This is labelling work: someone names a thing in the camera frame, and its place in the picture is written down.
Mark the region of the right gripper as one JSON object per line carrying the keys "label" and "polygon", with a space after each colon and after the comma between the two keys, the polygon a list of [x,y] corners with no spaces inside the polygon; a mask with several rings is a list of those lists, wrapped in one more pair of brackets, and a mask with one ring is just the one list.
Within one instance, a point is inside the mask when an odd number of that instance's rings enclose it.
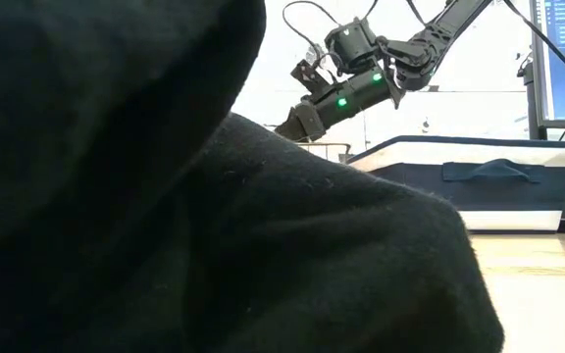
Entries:
{"label": "right gripper", "polygon": [[373,76],[353,76],[327,84],[321,76],[297,78],[310,92],[294,108],[294,115],[275,128],[275,133],[293,142],[317,140],[337,123],[354,117],[368,105],[367,91],[374,86]]}

